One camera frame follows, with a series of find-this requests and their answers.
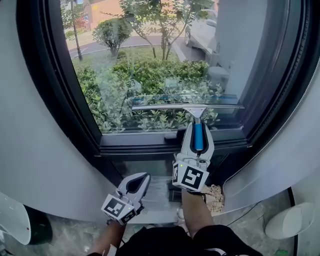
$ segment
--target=white car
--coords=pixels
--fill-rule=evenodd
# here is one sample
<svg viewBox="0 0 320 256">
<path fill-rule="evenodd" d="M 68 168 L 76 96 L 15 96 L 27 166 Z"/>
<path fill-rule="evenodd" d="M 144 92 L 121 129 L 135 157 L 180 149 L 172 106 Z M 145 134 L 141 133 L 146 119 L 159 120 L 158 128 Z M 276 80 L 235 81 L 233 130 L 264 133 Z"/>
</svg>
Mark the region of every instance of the white car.
<svg viewBox="0 0 320 256">
<path fill-rule="evenodd" d="M 216 33 L 218 12 L 203 9 L 196 13 L 195 20 L 185 27 L 184 42 L 188 47 L 198 47 L 210 55 L 216 49 L 214 37 Z"/>
</svg>

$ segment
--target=curved white wall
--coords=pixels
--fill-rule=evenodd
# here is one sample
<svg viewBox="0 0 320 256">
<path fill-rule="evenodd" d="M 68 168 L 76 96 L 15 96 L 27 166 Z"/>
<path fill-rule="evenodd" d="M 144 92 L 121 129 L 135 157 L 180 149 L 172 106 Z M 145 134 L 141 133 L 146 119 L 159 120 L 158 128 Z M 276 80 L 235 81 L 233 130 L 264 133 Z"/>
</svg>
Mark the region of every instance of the curved white wall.
<svg viewBox="0 0 320 256">
<path fill-rule="evenodd" d="M 320 168 L 320 72 L 278 136 L 226 182 L 225 211 L 248 206 L 296 184 Z"/>
<path fill-rule="evenodd" d="M 16 1 L 0 1 L 0 191 L 37 210 L 105 221 L 114 186 L 78 152 L 49 113 L 21 52 Z"/>
</svg>

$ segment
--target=black window frame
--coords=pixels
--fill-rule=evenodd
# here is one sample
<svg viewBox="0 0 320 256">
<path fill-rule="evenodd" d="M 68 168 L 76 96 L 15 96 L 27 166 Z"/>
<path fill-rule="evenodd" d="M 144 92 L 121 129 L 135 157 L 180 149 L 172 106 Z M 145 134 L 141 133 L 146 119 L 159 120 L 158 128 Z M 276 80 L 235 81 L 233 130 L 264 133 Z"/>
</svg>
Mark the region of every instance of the black window frame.
<svg viewBox="0 0 320 256">
<path fill-rule="evenodd" d="M 270 47 L 268 51 L 264 49 L 265 45 L 261 45 L 258 53 L 260 58 L 267 58 L 271 54 L 273 63 L 271 66 L 261 62 L 254 65 L 255 70 L 265 71 L 263 77 L 270 79 L 271 75 L 274 75 L 273 80 L 266 80 L 265 83 L 272 84 L 272 81 L 277 80 L 277 83 L 272 84 L 276 86 L 276 93 L 269 95 L 270 103 L 263 115 L 255 117 L 257 121 L 251 130 L 246 132 L 247 136 L 241 129 L 226 128 L 212 131 L 214 155 L 245 155 L 247 159 L 259 148 L 257 145 L 267 143 L 260 142 L 261 138 L 269 138 L 280 128 L 279 124 L 283 120 L 277 120 L 277 114 L 291 113 L 292 109 L 286 105 L 286 100 L 290 96 L 294 97 L 291 92 L 297 92 L 294 102 L 298 103 L 311 79 L 307 74 L 301 78 L 302 74 L 299 71 L 310 68 L 315 70 L 313 59 L 320 56 L 318 51 L 313 57 L 308 55 L 308 45 L 311 39 L 315 38 L 313 35 L 315 32 L 310 26 L 310 21 L 315 20 L 317 12 L 313 10 L 313 5 L 318 4 L 315 2 L 316 0 L 287 0 L 285 13 L 277 14 L 284 15 L 283 20 L 286 22 L 284 30 L 279 30 L 283 40 Z M 277 0 L 269 0 L 268 3 L 276 5 Z M 60 17 L 60 1 L 17 0 L 16 23 L 26 65 L 39 94 L 66 136 L 82 155 L 115 185 L 119 184 L 122 176 L 112 161 L 172 159 L 173 154 L 181 149 L 181 140 L 170 141 L 166 137 L 168 135 L 174 137 L 175 132 L 106 135 L 100 132 L 81 91 L 67 48 L 62 20 L 57 17 Z M 268 38 L 272 28 L 272 24 L 265 25 L 262 37 Z M 270 67 L 276 72 L 270 73 L 268 71 Z M 262 78 L 253 74 L 249 79 L 250 83 L 253 83 Z M 258 108 L 259 104 L 261 102 L 256 102 L 254 107 Z M 221 164 L 220 170 L 225 169 L 225 162 Z"/>
</svg>

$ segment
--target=window frame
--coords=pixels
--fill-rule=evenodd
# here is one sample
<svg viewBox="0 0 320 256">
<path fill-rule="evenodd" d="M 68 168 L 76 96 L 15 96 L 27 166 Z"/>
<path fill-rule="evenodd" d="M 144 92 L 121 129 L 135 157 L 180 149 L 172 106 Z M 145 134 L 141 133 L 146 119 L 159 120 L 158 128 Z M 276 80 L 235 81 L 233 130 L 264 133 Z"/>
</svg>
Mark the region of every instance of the window frame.
<svg viewBox="0 0 320 256">
<path fill-rule="evenodd" d="M 282 44 L 275 47 L 278 63 L 281 65 L 281 86 L 271 97 L 267 110 L 260 116 L 258 122 L 252 128 L 247 137 L 240 129 L 221 129 L 212 131 L 215 150 L 214 155 L 228 155 L 252 151 L 253 145 L 261 137 L 270 133 L 267 130 L 273 117 L 279 113 L 281 107 L 294 87 L 303 57 L 307 51 L 306 37 L 309 31 L 304 31 L 306 16 L 311 12 L 312 0 L 301 0 L 301 10 L 292 6 L 293 1 L 287 0 L 286 9 L 287 26 L 283 34 L 282 43 L 289 41 L 291 52 L 283 51 Z M 300 17 L 299 29 L 295 26 L 297 19 L 295 14 L 303 13 Z M 21 49 L 34 84 L 48 107 L 54 119 L 66 136 L 82 153 L 82 155 L 99 171 L 101 171 L 112 183 L 119 184 L 122 176 L 117 172 L 112 161 L 141 161 L 164 160 L 173 157 L 181 149 L 180 141 L 168 141 L 167 136 L 175 136 L 175 132 L 132 132 L 111 133 L 103 135 L 81 91 L 72 60 L 69 55 L 65 35 L 60 16 L 60 1 L 49 0 L 17 0 L 17 28 Z M 268 36 L 268 27 L 263 28 L 263 35 Z"/>
</svg>

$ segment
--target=tree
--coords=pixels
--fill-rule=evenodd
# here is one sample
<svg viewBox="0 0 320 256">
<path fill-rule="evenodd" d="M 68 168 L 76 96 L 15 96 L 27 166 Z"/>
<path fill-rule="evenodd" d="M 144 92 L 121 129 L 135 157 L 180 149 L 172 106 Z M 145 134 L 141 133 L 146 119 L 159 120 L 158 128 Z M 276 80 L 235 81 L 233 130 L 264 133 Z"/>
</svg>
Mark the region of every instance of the tree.
<svg viewBox="0 0 320 256">
<path fill-rule="evenodd" d="M 162 59 L 167 60 L 172 44 L 195 20 L 196 12 L 211 8 L 213 3 L 212 0 L 119 0 L 123 14 L 114 16 L 124 18 L 151 45 L 154 58 L 157 57 L 155 47 L 147 36 L 160 33 Z"/>
<path fill-rule="evenodd" d="M 63 28 L 73 29 L 76 50 L 78 52 L 79 61 L 82 61 L 82 54 L 78 42 L 77 24 L 83 21 L 85 16 L 85 6 L 83 4 L 74 5 L 74 0 L 66 0 L 60 6 Z"/>
<path fill-rule="evenodd" d="M 132 29 L 123 18 L 105 20 L 93 30 L 93 39 L 110 48 L 112 57 L 118 55 L 120 45 L 130 37 Z"/>
</svg>

